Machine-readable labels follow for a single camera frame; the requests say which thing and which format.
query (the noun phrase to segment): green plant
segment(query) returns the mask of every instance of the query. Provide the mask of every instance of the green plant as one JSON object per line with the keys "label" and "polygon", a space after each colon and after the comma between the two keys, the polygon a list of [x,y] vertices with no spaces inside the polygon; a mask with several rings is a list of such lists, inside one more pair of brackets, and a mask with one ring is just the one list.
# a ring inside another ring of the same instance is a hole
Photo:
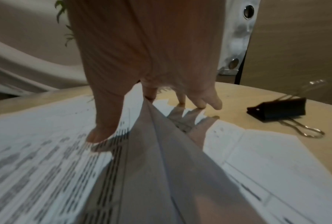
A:
{"label": "green plant", "polygon": [[[56,15],[56,21],[59,23],[60,16],[63,13],[65,13],[65,11],[66,11],[66,6],[65,6],[65,3],[64,3],[63,0],[58,0],[58,1],[55,2],[54,7],[57,8],[58,6],[61,6],[58,14]],[[65,25],[65,26],[72,32],[71,27],[69,25]],[[75,39],[75,36],[74,36],[73,33],[71,33],[71,34],[65,34],[64,36],[66,36],[65,46],[68,46],[68,42],[69,41]]]}

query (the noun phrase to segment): round table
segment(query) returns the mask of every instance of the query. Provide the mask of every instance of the round table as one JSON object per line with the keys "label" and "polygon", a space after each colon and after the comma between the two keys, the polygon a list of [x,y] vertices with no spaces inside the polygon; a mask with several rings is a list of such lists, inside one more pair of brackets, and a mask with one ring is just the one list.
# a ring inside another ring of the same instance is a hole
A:
{"label": "round table", "polygon": [[[294,129],[285,127],[279,122],[262,123],[246,113],[246,108],[256,106],[264,101],[274,100],[283,94],[272,91],[256,89],[247,86],[239,86],[228,83],[216,83],[216,89],[223,102],[222,110],[214,110],[208,106],[205,109],[207,116],[219,116],[221,120],[236,124],[245,129],[257,129],[264,131],[275,131],[285,134],[296,135],[301,142],[318,158],[323,165],[332,173],[332,105],[308,100],[306,104],[306,115],[298,121],[310,127],[323,130],[326,135],[321,139],[306,138],[299,135]],[[168,89],[159,90],[157,99],[169,99],[169,104],[178,104],[175,93]],[[34,106],[68,99],[71,97],[92,94],[91,89],[77,87],[55,92],[34,94],[26,97],[17,97],[0,101],[0,115],[12,113]],[[195,106],[187,99],[187,108]]]}

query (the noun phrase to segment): metal grommet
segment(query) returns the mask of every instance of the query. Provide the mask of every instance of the metal grommet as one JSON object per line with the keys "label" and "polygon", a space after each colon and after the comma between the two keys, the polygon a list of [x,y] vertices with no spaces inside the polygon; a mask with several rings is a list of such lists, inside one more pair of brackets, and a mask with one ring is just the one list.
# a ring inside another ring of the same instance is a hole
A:
{"label": "metal grommet", "polygon": [[247,20],[251,19],[254,14],[255,14],[255,9],[252,5],[246,6],[245,9],[243,10],[243,16]]}
{"label": "metal grommet", "polygon": [[229,63],[229,69],[231,69],[231,70],[235,69],[238,64],[239,64],[238,58],[232,59],[231,62]]}

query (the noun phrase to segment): brown wall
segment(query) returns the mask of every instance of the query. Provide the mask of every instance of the brown wall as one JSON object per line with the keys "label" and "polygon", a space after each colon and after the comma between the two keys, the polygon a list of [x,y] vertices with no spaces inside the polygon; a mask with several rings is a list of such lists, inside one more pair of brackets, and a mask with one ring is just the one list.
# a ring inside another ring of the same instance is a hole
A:
{"label": "brown wall", "polygon": [[261,0],[241,85],[290,94],[318,79],[306,96],[332,104],[332,0]]}

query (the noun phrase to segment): light wood surface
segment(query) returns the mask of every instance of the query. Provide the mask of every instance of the light wood surface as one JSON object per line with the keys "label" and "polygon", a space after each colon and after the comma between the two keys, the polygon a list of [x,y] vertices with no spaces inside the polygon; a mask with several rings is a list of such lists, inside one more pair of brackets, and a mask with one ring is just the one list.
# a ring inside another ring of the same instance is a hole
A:
{"label": "light wood surface", "polygon": [[[326,132],[326,136],[322,139],[310,139],[298,135],[292,128],[282,126],[278,122],[262,123],[246,114],[247,107],[256,106],[263,101],[274,100],[282,96],[281,93],[228,83],[216,83],[216,89],[223,101],[223,109],[216,111],[208,106],[205,110],[205,115],[211,117],[219,116],[223,121],[246,129],[275,131],[296,135],[332,173],[332,105],[310,100],[307,102],[307,114],[299,119],[299,122]],[[172,106],[178,104],[176,95],[172,90],[164,89],[160,92],[157,95],[157,99],[169,99],[169,104]],[[12,113],[83,94],[91,94],[90,88],[77,87],[56,92],[35,94],[28,97],[2,100],[0,101],[0,114]],[[186,107],[195,108],[188,99]]]}
{"label": "light wood surface", "polygon": [[261,0],[241,85],[290,94],[318,79],[306,96],[332,104],[332,0]]}

